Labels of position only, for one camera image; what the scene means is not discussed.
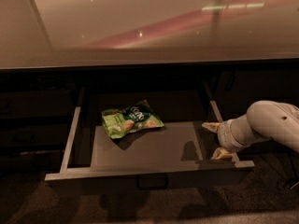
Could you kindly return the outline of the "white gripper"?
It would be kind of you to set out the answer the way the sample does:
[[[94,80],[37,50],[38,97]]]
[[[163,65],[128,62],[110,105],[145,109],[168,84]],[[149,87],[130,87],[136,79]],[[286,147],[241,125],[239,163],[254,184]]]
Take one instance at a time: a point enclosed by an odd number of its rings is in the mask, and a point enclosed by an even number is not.
[[[231,159],[235,152],[250,146],[250,127],[244,119],[229,119],[221,124],[203,122],[202,127],[217,133],[219,143],[222,146],[215,149],[211,157],[212,160]]]

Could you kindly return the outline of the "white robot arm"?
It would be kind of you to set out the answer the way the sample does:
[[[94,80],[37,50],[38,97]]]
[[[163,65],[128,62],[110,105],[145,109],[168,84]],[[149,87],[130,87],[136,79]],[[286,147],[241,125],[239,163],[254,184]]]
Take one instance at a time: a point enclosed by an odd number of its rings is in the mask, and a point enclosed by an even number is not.
[[[204,122],[227,152],[239,152],[253,144],[273,140],[299,152],[299,108],[269,100],[257,101],[246,114],[223,122]]]

